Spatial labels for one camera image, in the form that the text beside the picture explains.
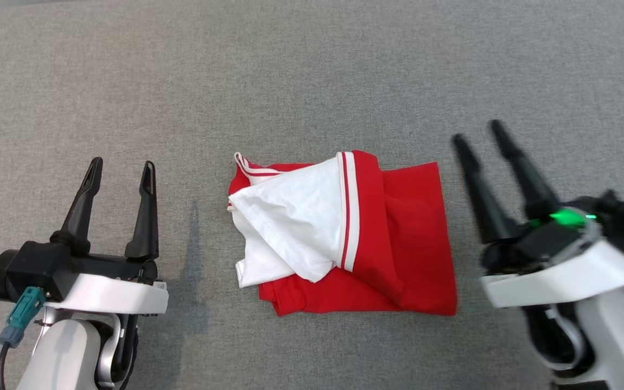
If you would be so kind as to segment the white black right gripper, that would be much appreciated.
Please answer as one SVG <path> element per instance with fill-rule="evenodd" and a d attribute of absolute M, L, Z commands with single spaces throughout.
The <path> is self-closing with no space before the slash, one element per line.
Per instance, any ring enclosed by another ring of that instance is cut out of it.
<path fill-rule="evenodd" d="M 503 122 L 490 121 L 500 155 L 510 164 L 522 190 L 529 220 L 550 219 L 561 202 L 535 164 L 515 143 Z M 465 136 L 452 138 L 453 148 L 470 197 L 483 244 L 518 237 L 518 225 L 501 207 L 482 173 L 482 166 Z M 480 281 L 495 308 L 572 303 L 624 287 L 624 253 L 602 235 L 599 219 L 577 208 L 564 208 L 565 217 L 584 222 L 581 237 L 552 257 L 552 264 L 530 274 L 483 276 Z"/>

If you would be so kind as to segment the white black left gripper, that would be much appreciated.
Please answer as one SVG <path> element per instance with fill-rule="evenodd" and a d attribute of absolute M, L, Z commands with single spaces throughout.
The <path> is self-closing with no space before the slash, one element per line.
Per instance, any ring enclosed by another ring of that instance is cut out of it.
<path fill-rule="evenodd" d="M 61 242 L 70 247 L 74 255 L 90 252 L 88 231 L 94 197 L 101 187 L 102 164 L 101 157 L 91 160 L 62 227 L 50 237 L 50 242 Z M 55 303 L 48 300 L 47 307 L 79 313 L 166 313 L 169 299 L 167 284 L 159 279 L 158 266 L 154 261 L 159 257 L 156 188 L 154 163 L 146 161 L 139 185 L 140 203 L 134 232 L 126 245 L 125 257 L 74 257 L 72 262 L 80 272 L 76 282 L 63 301 Z"/>

